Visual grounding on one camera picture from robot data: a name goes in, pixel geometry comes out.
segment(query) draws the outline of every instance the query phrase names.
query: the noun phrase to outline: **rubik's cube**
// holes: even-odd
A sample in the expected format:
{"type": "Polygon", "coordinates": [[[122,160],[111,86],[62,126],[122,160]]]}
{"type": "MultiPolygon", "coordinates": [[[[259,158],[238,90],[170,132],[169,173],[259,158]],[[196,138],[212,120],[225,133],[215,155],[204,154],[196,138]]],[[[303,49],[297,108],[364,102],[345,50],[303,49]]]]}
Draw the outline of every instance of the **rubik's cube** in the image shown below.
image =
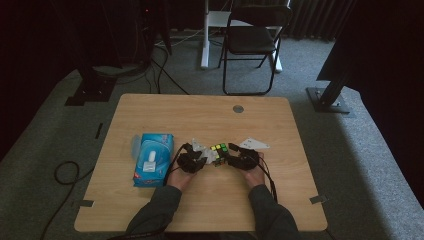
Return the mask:
{"type": "Polygon", "coordinates": [[[225,143],[220,143],[210,148],[215,155],[215,161],[213,161],[215,167],[225,164],[225,157],[229,155],[227,145],[225,145],[225,143]]]}

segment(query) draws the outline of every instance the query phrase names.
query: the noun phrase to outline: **chair backrest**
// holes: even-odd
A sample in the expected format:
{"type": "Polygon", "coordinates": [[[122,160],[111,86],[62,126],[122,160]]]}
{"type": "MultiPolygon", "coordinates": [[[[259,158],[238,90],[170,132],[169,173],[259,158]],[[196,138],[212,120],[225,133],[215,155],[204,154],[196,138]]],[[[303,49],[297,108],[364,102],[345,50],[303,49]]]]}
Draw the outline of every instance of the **chair backrest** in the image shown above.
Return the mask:
{"type": "Polygon", "coordinates": [[[285,28],[292,17],[292,11],[287,6],[243,6],[234,8],[228,18],[227,27],[232,20],[238,20],[258,27],[285,28]]]}

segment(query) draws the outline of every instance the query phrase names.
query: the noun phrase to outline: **hand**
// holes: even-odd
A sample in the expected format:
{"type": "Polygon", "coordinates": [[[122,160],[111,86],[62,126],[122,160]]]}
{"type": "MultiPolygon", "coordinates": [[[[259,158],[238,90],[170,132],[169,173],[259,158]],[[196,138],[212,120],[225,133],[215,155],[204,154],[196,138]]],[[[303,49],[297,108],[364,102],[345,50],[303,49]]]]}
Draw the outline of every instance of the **hand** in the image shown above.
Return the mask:
{"type": "MultiPolygon", "coordinates": [[[[260,152],[259,164],[261,166],[263,166],[263,162],[262,162],[263,158],[264,158],[264,154],[260,152]]],[[[241,169],[238,169],[238,170],[244,176],[244,179],[246,180],[246,183],[250,189],[258,185],[265,184],[265,174],[260,167],[256,166],[255,168],[247,170],[247,171],[241,170],[241,169]]]]}
{"type": "Polygon", "coordinates": [[[181,192],[183,192],[187,188],[191,179],[194,176],[196,176],[196,173],[193,174],[193,173],[184,172],[179,167],[177,162],[175,162],[172,170],[173,171],[169,174],[168,181],[166,182],[166,185],[176,187],[176,188],[180,189],[181,192]]]}

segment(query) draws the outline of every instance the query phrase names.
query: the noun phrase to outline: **round hole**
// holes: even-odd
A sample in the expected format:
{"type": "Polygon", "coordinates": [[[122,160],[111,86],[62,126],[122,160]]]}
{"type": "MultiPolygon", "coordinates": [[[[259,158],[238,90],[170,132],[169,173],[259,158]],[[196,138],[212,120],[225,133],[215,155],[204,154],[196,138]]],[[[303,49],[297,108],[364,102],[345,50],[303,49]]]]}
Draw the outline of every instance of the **round hole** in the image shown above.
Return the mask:
{"type": "Polygon", "coordinates": [[[243,108],[242,106],[240,106],[240,105],[235,105],[235,106],[233,107],[233,111],[234,111],[235,113],[242,113],[242,112],[244,111],[244,108],[243,108]]]}

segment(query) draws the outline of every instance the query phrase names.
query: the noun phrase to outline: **wooden table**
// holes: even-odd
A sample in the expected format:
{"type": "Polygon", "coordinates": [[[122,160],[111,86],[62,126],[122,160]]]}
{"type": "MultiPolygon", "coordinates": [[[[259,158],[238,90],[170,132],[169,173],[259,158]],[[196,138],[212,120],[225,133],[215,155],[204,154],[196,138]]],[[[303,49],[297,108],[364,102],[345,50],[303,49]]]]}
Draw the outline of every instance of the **wooden table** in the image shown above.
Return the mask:
{"type": "MultiPolygon", "coordinates": [[[[293,214],[299,230],[321,231],[327,221],[287,99],[125,94],[121,97],[100,152],[75,229],[124,231],[154,189],[133,187],[131,140],[143,133],[171,133],[174,153],[192,138],[205,146],[239,144],[252,137],[270,145],[265,155],[279,203],[293,214]],[[240,105],[244,111],[236,113],[240,105]]],[[[167,231],[254,231],[248,188],[228,165],[206,165],[184,192],[167,231]]]]}

